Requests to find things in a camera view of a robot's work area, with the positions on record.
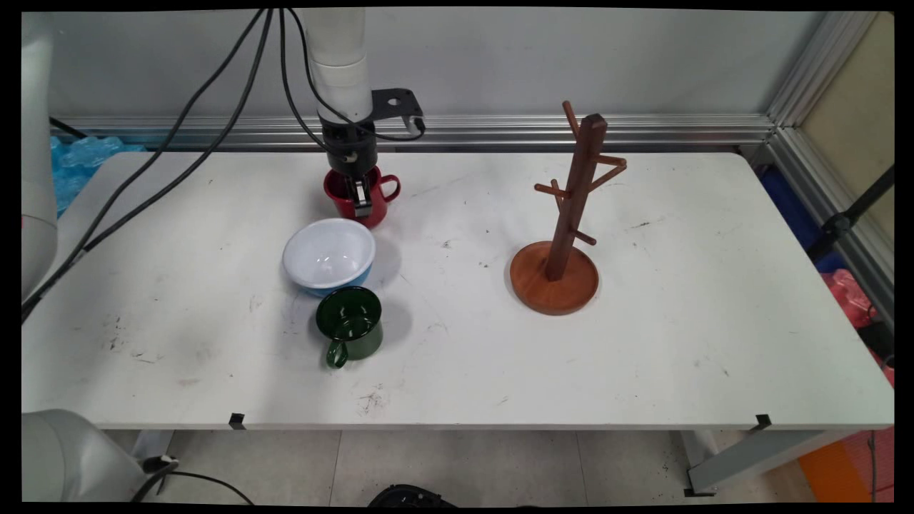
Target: black cable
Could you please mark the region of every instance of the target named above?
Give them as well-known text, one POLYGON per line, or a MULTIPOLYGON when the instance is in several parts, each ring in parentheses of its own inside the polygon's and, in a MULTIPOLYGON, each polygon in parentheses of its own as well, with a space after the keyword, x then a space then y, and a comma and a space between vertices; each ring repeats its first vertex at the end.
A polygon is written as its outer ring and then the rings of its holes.
POLYGON ((285 67, 285 16, 283 15, 283 9, 280 9, 280 68, 282 69, 282 88, 285 89, 286 99, 289 101, 289 108, 292 109, 292 114, 295 115, 295 119, 298 120, 298 124, 302 126, 305 132, 311 136, 315 143, 318 146, 324 149, 328 154, 337 155, 339 157, 345 157, 345 155, 339 155, 335 150, 331 150, 323 141, 317 138, 311 129, 308 128, 308 125, 304 123, 302 116, 298 113, 298 109, 295 107, 295 101, 292 99, 292 92, 289 91, 289 79, 286 77, 286 67, 285 67))
POLYGON ((197 474, 197 473, 186 473, 186 472, 184 472, 184 471, 172 471, 171 473, 169 473, 169 475, 178 475, 178 476, 180 476, 180 477, 201 478, 201 479, 203 479, 203 480, 208 480, 208 481, 210 481, 210 482, 214 482, 214 483, 216 483, 216 484, 219 484, 219 485, 221 485, 221 486, 228 487, 229 489, 235 491, 235 494, 237 494, 238 496, 240 496, 244 501, 248 502, 248 505, 254 505, 254 502, 253 502, 253 501, 250 501, 250 498, 244 496, 244 493, 242 493, 241 491, 237 490, 237 489, 236 489, 234 486, 232 486, 231 484, 226 483, 226 482, 223 482, 222 480, 219 480, 218 478, 207 477, 206 475, 199 475, 199 474, 197 474))
POLYGON ((161 467, 155 473, 152 473, 149 478, 146 478, 146 481, 143 482, 143 485, 140 487, 136 494, 133 495, 133 498, 130 499, 131 503, 138 503, 143 501, 143 498, 146 498, 146 495, 149 493, 149 490, 153 488, 156 482, 165 478, 165 475, 169 473, 174 473, 175 468, 177 467, 178 462, 173 460, 169 462, 166 466, 161 467))
POLYGON ((70 267, 72 267, 76 257, 80 254, 80 252, 82 252, 83 247, 86 245, 86 241, 89 240, 89 238, 92 236, 92 233, 96 228, 98 228, 99 223, 101 223, 101 219, 104 218, 105 214, 108 213, 108 210, 111 208, 114 200, 116 200, 121 195, 121 193, 132 184, 134 180, 139 178, 139 176, 142 175, 143 172, 149 168, 149 166, 152 166, 156 159, 159 158, 159 155, 161 155, 163 151, 168 147, 168 145, 171 144, 172 139, 174 139, 178 128, 181 126, 181 123, 184 122, 187 114, 190 112, 191 107, 194 106, 194 103, 197 102, 197 99, 200 97, 200 95, 202 95, 203 92, 209 88, 210 84, 212 84, 219 77, 219 75, 222 74, 222 71, 229 65, 232 58, 235 57, 235 54, 238 52, 238 49, 241 47, 241 44, 244 42, 245 38, 247 38, 248 33, 260 18, 260 15, 263 14, 264 10, 265 9, 260 9, 257 11, 257 14, 254 15, 250 23, 248 23, 248 26, 245 27, 244 32, 241 33, 241 36, 235 43, 235 46, 229 52, 226 59, 222 62, 218 69, 216 69, 216 72, 213 73, 213 75, 209 77, 209 79, 203 84, 203 86, 201 86, 200 89, 194 93, 194 96, 191 97, 190 102, 185 105, 184 110, 180 115, 178 115, 177 120, 175 121, 175 125, 172 126, 171 130, 168 132, 168 135, 165 137, 164 141, 155 151, 153 156, 151 156, 149 160, 145 162, 145 164, 140 166, 138 170, 133 172, 133 175, 130 175, 126 180, 123 181, 120 186, 118 186, 117 189, 114 190, 114 193, 110 198, 108 198, 108 201, 105 202, 105 205, 101 208, 99 214, 95 217, 95 220, 92 221, 89 228, 82 235, 79 242, 77 242, 76 246, 73 248, 73 251, 67 256, 59 268, 22 304, 22 323, 26 322, 26 319, 28 318, 28 315, 31 314, 32 309, 34 309, 35 305, 37 305, 37 303, 41 300, 41 296, 44 295, 44 293, 50 289, 50 287, 54 285, 57 280, 59 280, 60 277, 69 270, 70 267))
POLYGON ((873 491, 870 493, 870 500, 873 503, 876 503, 876 431, 869 431, 869 441, 866 442, 866 445, 869 446, 869 454, 873 462, 873 491))
POLYGON ((146 208, 153 205, 159 198, 168 194, 169 191, 177 187, 178 184, 184 181, 185 178, 190 177, 191 173, 200 167, 203 164, 203 161, 207 160, 210 154, 216 150, 216 147, 225 140, 226 136, 229 135, 232 127, 235 126, 235 122, 238 121, 238 118, 241 116, 241 112, 244 110, 244 105, 248 101, 248 95, 250 90, 254 85, 254 79, 257 77, 257 70, 260 67, 260 58, 263 57, 263 48, 266 46, 267 35, 270 33, 270 22, 272 21, 273 10, 270 9, 267 11, 267 18, 263 22, 263 31, 260 33, 260 44, 257 46, 257 55, 254 56, 254 63, 250 67, 250 73, 248 75, 248 83, 244 86, 244 92, 241 93, 241 99, 239 100, 238 106, 235 107, 235 112, 232 113, 231 118, 228 119, 228 124, 225 128, 222 129, 222 132, 219 133, 219 136, 216 138, 212 144, 209 145, 209 148, 197 158, 192 165, 190 165, 184 172, 179 175, 175 180, 172 180, 167 186, 163 187, 159 192, 152 195, 145 202, 138 205, 136 208, 125 214, 122 218, 114 222, 108 229, 99 234, 95 239, 93 239, 89 244, 86 245, 86 252, 91 251, 95 248, 100 242, 104 241, 108 236, 112 235, 116 230, 124 225, 127 221, 130 221, 137 214, 143 212, 146 208))
POLYGON ((317 99, 328 111, 332 112, 339 116, 341 120, 350 125, 354 126, 357 130, 364 132, 365 134, 374 135, 378 139, 386 139, 388 141, 416 141, 423 135, 425 135, 425 123, 419 123, 420 120, 417 120, 416 127, 419 129, 419 135, 413 135, 410 137, 391 137, 389 135, 382 135, 376 132, 370 131, 365 127, 359 126, 358 123, 353 122, 349 118, 346 118, 341 112, 334 109, 329 103, 325 102, 321 95, 317 92, 317 88, 314 87, 314 81, 311 78, 311 66, 308 64, 308 44, 304 39, 304 28, 302 27, 302 20, 298 19, 298 15, 295 14, 295 11, 291 8, 286 8, 287 11, 292 15, 292 18, 295 19, 295 25, 298 26, 298 34, 302 39, 302 53, 304 54, 304 75, 308 78, 308 85, 311 87, 311 91, 314 93, 314 98, 317 99))
POLYGON ((886 194, 886 191, 894 186, 895 164, 892 164, 892 166, 889 166, 885 173, 876 179, 876 182, 870 187, 867 187, 866 191, 860 195, 860 198, 855 200, 845 211, 845 216, 850 220, 851 227, 857 223, 857 220, 859 220, 869 208, 873 207, 873 204, 886 194))
POLYGON ((75 128, 67 125, 66 123, 63 123, 61 120, 55 118, 54 116, 49 116, 48 119, 51 121, 52 125, 56 126, 58 129, 60 129, 64 132, 66 132, 67 134, 72 135, 73 137, 78 137, 79 139, 82 139, 83 137, 88 137, 86 135, 86 133, 75 129, 75 128))

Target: black pole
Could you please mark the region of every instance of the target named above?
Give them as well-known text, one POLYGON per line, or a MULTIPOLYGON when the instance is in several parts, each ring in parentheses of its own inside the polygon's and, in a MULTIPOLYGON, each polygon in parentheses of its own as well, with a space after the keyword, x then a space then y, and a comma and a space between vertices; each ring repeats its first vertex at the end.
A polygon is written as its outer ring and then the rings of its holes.
POLYGON ((894 185, 895 165, 893 164, 882 174, 882 177, 860 195, 860 198, 853 205, 844 212, 835 214, 825 222, 822 226, 822 236, 810 245, 809 250, 806 251, 806 255, 809 256, 810 260, 818 262, 827 255, 834 244, 856 225, 866 210, 873 207, 873 204, 882 198, 882 195, 886 194, 886 191, 894 185))
POLYGON ((66 123, 63 123, 61 120, 58 120, 57 118, 54 118, 54 117, 49 117, 49 118, 50 118, 52 125, 56 126, 58 129, 60 129, 64 132, 66 132, 67 134, 70 134, 74 137, 78 137, 79 139, 82 139, 83 137, 88 137, 85 133, 67 125, 66 123))

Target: aluminum frame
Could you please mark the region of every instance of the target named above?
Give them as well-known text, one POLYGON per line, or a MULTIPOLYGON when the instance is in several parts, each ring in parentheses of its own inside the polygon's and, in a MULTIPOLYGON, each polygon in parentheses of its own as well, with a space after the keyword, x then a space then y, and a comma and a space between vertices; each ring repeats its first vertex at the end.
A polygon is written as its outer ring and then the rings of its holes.
MULTIPOLYGON (((608 115, 607 145, 654 148, 685 145, 710 146, 761 145, 773 125, 764 114, 720 115, 608 115)), ((175 118, 81 117, 60 120, 93 135, 116 135, 129 145, 157 146, 171 129, 175 118)), ((228 118, 197 117, 185 120, 169 146, 175 150, 202 150, 216 138, 228 118)), ((321 124, 317 117, 305 118, 316 134, 321 124)), ((554 116, 427 116, 428 132, 417 141, 378 140, 381 150, 437 151, 439 148, 462 151, 549 151, 570 150, 574 138, 562 114, 554 116)), ((392 136, 408 133, 398 121, 376 123, 377 131, 392 136)), ((71 136, 52 131, 61 139, 71 136)), ((292 117, 242 118, 226 137, 221 150, 302 151, 319 150, 292 117)))
POLYGON ((874 11, 825 13, 768 108, 778 127, 799 126, 876 19, 874 11))
MULTIPOLYGON (((802 130, 781 128, 765 147, 793 191, 819 225, 854 197, 802 130)), ((835 245, 888 329, 895 333, 895 243, 865 214, 835 245)))

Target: red mug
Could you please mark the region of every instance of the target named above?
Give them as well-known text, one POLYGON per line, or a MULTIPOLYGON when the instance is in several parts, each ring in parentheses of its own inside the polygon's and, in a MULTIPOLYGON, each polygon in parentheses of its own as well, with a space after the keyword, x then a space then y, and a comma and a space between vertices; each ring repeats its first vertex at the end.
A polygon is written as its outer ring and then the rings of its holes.
POLYGON ((368 216, 356 218, 356 208, 353 205, 353 201, 347 197, 345 192, 345 178, 334 170, 330 170, 327 173, 327 176, 324 177, 324 193, 334 201, 334 204, 336 204, 336 211, 340 213, 340 216, 358 221, 366 227, 373 229, 385 216, 387 216, 388 203, 394 201, 394 199, 399 196, 400 183, 399 178, 394 175, 382 177, 381 170, 377 169, 377 166, 371 168, 366 174, 366 177, 368 178, 368 183, 371 184, 371 189, 368 190, 369 195, 371 195, 371 214, 368 216), (384 193, 381 192, 381 184, 387 182, 396 182, 397 188, 394 189, 393 193, 384 196, 384 193))

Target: blue bowl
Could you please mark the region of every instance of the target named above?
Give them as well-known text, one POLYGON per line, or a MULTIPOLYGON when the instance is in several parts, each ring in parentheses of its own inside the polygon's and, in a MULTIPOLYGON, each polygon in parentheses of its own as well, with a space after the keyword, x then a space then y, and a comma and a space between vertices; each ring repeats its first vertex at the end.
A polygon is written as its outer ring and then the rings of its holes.
POLYGON ((362 272, 362 274, 358 275, 358 277, 356 277, 352 281, 347 282, 345 284, 336 285, 334 287, 325 287, 324 289, 316 289, 313 287, 302 286, 302 290, 305 291, 307 294, 313 294, 314 296, 317 296, 318 298, 323 298, 323 297, 327 296, 328 294, 331 294, 333 291, 336 291, 337 289, 341 289, 343 287, 349 287, 350 285, 364 284, 365 279, 368 278, 369 273, 371 273, 371 264, 368 265, 368 268, 366 270, 364 270, 362 272))
POLYGON ((361 223, 331 218, 296 232, 282 251, 282 266, 306 293, 323 298, 341 287, 361 285, 375 250, 375 237, 361 223))

